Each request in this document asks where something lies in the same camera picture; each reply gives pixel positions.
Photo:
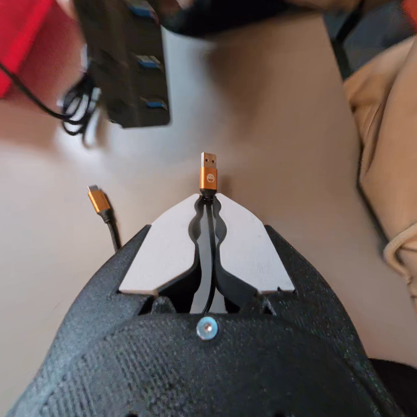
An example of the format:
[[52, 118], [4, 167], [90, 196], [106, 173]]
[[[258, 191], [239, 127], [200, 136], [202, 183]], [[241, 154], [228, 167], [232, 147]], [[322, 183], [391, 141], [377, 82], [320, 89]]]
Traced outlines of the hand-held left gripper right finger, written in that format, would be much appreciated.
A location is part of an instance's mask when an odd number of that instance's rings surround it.
[[216, 287], [238, 308], [258, 296], [292, 294], [295, 286], [266, 227], [251, 211], [215, 196]]

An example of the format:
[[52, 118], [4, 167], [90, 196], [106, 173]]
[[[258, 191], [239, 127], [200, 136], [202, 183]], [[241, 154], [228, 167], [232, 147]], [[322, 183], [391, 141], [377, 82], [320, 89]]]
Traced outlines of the red plastic bin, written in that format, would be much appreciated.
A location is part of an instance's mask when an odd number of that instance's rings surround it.
[[59, 1], [1, 1], [1, 66], [41, 98], [75, 77], [81, 45], [79, 26]]

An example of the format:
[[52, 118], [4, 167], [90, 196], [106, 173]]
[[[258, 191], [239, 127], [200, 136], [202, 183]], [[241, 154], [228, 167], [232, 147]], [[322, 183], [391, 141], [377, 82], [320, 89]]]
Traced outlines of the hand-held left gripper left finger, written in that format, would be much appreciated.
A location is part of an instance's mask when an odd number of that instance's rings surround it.
[[125, 274], [119, 292], [168, 297], [176, 311], [190, 311], [201, 284], [197, 240], [201, 195], [193, 194], [151, 225]]

